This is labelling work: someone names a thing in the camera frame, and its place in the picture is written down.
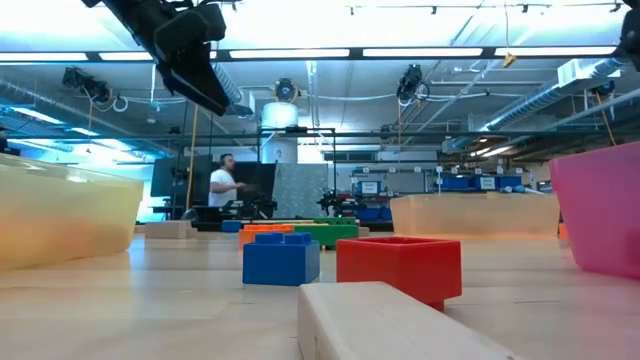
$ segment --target ceiling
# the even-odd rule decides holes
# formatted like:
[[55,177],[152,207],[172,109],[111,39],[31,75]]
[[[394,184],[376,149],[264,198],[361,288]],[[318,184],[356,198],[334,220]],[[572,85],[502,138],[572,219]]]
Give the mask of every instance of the ceiling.
[[[105,9],[86,9],[81,1],[60,0],[56,7],[43,0],[5,1],[13,13],[0,23],[0,52],[9,51],[118,51],[136,50],[128,32]],[[595,1],[536,2],[587,4]],[[228,26],[227,37],[219,46],[224,49],[286,48],[286,47],[340,47],[340,46],[504,46],[507,27],[501,1],[447,1],[448,5],[488,6],[487,8],[376,8],[355,6],[354,15],[345,4],[384,5],[377,2],[325,1],[304,10],[295,1],[249,1],[238,5],[235,12],[224,6]],[[396,1],[401,6],[407,1]],[[585,6],[537,8],[527,13],[514,7],[508,9],[509,38],[512,45],[612,45],[617,42],[624,10],[610,12],[613,6]],[[49,16],[50,11],[58,12]],[[261,16],[269,11],[270,16]],[[331,26],[326,21],[330,16]],[[402,117],[404,131],[417,131],[420,124],[429,121],[423,131],[466,131],[469,117],[492,114],[519,96],[535,91],[539,86],[557,80],[558,66],[567,59],[518,60],[504,69],[495,67],[479,80],[465,95],[489,94],[488,96],[461,99],[445,111],[439,110],[448,102],[446,96],[455,96],[471,82],[490,61],[469,60],[376,60],[340,61],[318,60],[317,77],[320,97],[319,121],[323,127],[335,127],[339,131],[379,131],[385,124],[398,120],[398,102],[395,97],[366,101],[326,99],[377,97],[394,94],[398,80],[410,64],[419,64],[423,73],[429,74],[427,83],[434,101],[424,101],[416,110]],[[21,86],[51,98],[84,108],[89,103],[79,92],[70,91],[61,84],[62,75],[68,65],[12,65],[0,66],[0,79],[17,81]],[[290,78],[303,91],[309,92],[309,74],[305,61],[252,61],[225,63],[221,66],[229,73],[235,84],[248,96],[253,93],[260,104],[271,101],[269,87],[280,78]],[[187,103],[181,97],[171,97],[164,90],[160,77],[152,82],[153,65],[148,63],[87,63],[79,67],[99,80],[107,81],[114,93],[136,99],[130,102],[125,112],[114,110],[94,112],[93,116],[116,124],[134,135],[163,135],[172,126],[182,128],[185,116],[185,133],[191,132],[193,107],[185,112]],[[638,75],[631,68],[623,69],[623,76],[616,80],[616,93],[622,94],[636,88]],[[153,98],[156,103],[149,104]],[[309,98],[301,96],[295,103],[300,109],[300,125],[311,125]],[[574,109],[583,108],[582,98],[566,98],[544,109],[543,114],[557,118],[571,115]],[[210,131],[231,133],[254,132],[256,117],[215,117],[217,125],[209,121],[207,114],[199,113],[199,134]],[[20,126],[15,117],[2,120],[5,127]],[[71,125],[86,127],[81,121]],[[117,131],[94,124],[102,134],[117,137]],[[20,129],[24,135],[65,134],[64,129],[46,123],[30,123]],[[341,138],[342,143],[378,143],[379,139]],[[419,138],[415,143],[424,142]],[[214,145],[233,144],[228,140],[215,140]]]

